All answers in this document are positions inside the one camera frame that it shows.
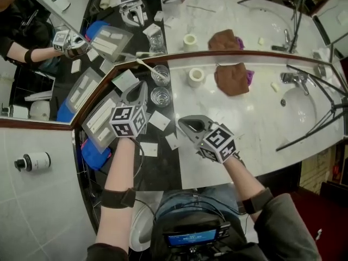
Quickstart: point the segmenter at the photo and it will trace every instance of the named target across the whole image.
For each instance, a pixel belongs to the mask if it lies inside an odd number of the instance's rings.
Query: sleeve
[[[272,199],[254,228],[259,247],[271,260],[321,260],[315,241],[289,194]]]
[[[128,261],[128,254],[120,247],[94,244],[87,249],[86,261]]]
[[[9,52],[13,42],[13,40],[6,36],[0,36],[0,55],[3,58],[7,57],[7,53]]]

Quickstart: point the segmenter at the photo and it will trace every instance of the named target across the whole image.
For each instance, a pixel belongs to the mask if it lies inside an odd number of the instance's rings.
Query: brown cloth
[[[227,96],[237,96],[249,92],[246,68],[243,63],[218,66],[214,77],[217,87]]]
[[[208,42],[209,50],[240,50],[231,29],[217,32]]]

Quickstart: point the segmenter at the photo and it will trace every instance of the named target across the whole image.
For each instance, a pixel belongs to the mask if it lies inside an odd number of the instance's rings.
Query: white marble countertop
[[[183,52],[186,34],[197,36],[199,51],[208,50],[209,39],[226,29],[232,29],[248,50],[270,51],[271,45],[283,45],[286,28],[293,37],[292,9],[265,0],[251,0],[243,5],[238,5],[238,1],[185,0],[182,4],[162,4],[164,20],[170,16],[178,19],[172,28],[165,26],[168,54]],[[216,12],[188,7],[190,5]],[[258,44],[259,38],[264,38],[264,45]],[[297,53],[312,57],[312,50],[321,47],[325,44],[313,20],[302,15]]]
[[[197,89],[187,84],[189,68],[171,69],[176,120],[188,115],[202,114],[218,123],[224,123],[234,133],[237,151],[240,151],[242,160],[254,176],[302,161],[343,138],[343,119],[340,119],[302,142],[276,152],[276,148],[287,140],[293,141],[302,135],[299,118],[287,121],[284,118],[286,108],[280,104],[285,92],[296,87],[294,84],[281,83],[280,73],[289,72],[285,65],[245,65],[248,70],[255,71],[250,91],[234,97],[227,97],[216,86],[215,65],[201,66],[206,74],[206,82]],[[278,84],[279,92],[274,92],[271,82]],[[318,87],[309,83],[307,87],[316,112],[316,117],[309,118],[318,122],[330,109],[330,103]],[[335,103],[340,103],[336,92],[331,95]],[[196,154],[192,142],[186,136],[179,131],[177,135],[181,143],[179,158],[183,189],[231,181],[222,165],[203,159]]]

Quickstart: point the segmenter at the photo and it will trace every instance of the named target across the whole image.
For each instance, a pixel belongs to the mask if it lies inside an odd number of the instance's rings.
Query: display screen
[[[216,229],[191,234],[170,235],[168,240],[171,246],[183,246],[212,241],[215,238],[215,234]]]

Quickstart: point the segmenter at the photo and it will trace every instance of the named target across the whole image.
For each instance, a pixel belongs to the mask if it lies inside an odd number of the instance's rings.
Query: black wristband
[[[111,209],[133,208],[135,202],[135,189],[126,191],[104,190],[102,195],[102,206]]]
[[[31,48],[29,49],[26,54],[24,55],[24,60],[25,62],[30,65],[30,66],[33,66],[35,65],[35,63],[32,61],[32,52],[33,50],[36,49],[36,48]]]
[[[250,199],[242,201],[245,211],[248,214],[254,214],[261,211],[265,205],[273,199],[273,194],[269,188],[266,188],[259,194],[251,197]]]

